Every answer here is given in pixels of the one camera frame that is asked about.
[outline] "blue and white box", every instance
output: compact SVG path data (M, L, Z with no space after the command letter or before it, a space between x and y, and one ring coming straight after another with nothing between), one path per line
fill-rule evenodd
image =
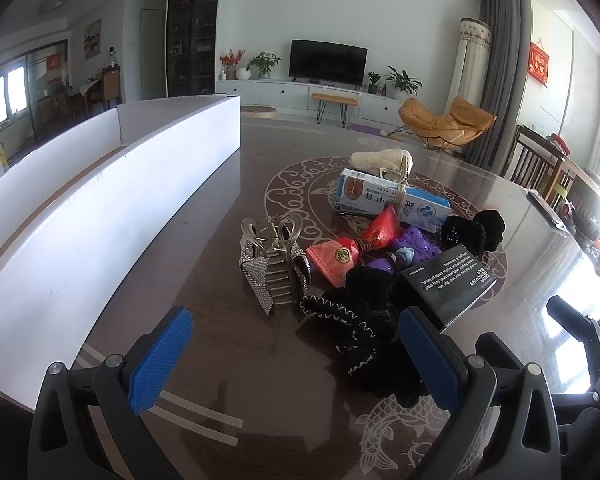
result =
M388 202L395 203L397 196L396 182L360 171L342 170L333 206L341 213L376 216ZM437 233L451 214L451 204L446 198L407 187L398 220Z

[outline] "fish pattern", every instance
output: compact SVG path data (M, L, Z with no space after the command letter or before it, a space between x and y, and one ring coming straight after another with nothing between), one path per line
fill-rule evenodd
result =
M356 424L364 425L362 439L360 440L360 469L362 469L362 473L367 474L373 468L398 469L397 463L382 450L384 439L394 439L393 423L399 421L403 425L413 428L418 438L424 434L425 430L429 430L431 433L431 441L415 442L409 450L402 453L407 455L411 466L416 467L433 444L435 437L444 428L448 418L449 412L437 407L430 396L421 397L419 402L412 408L403 407L394 395L382 399L370 413L364 413L356 419ZM483 427L482 433L478 436L467 455L460 472L471 466L480 455L483 448L481 443L483 442L484 430L485 427Z

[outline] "gray curtain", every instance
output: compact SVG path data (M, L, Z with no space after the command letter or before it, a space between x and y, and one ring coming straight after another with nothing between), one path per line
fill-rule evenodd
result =
M491 128L467 145L465 160L490 170L507 117L510 113L517 115L520 108L511 99L520 52L520 0L481 0L480 19L491 27L492 35L480 108L496 115L497 119Z

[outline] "purple mat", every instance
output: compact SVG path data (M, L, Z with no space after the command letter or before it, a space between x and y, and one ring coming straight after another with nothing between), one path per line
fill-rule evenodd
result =
M366 126L364 124L347 124L347 130L351 130L352 132L360 132L361 134L369 134L374 135L376 137L382 137L380 135L380 128L375 128L374 126Z

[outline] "recessed ceiling light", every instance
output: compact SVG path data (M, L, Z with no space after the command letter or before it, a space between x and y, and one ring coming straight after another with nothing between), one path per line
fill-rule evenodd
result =
M42 0L42 3L38 7L38 13L44 14L50 10L58 9L65 5L69 0Z

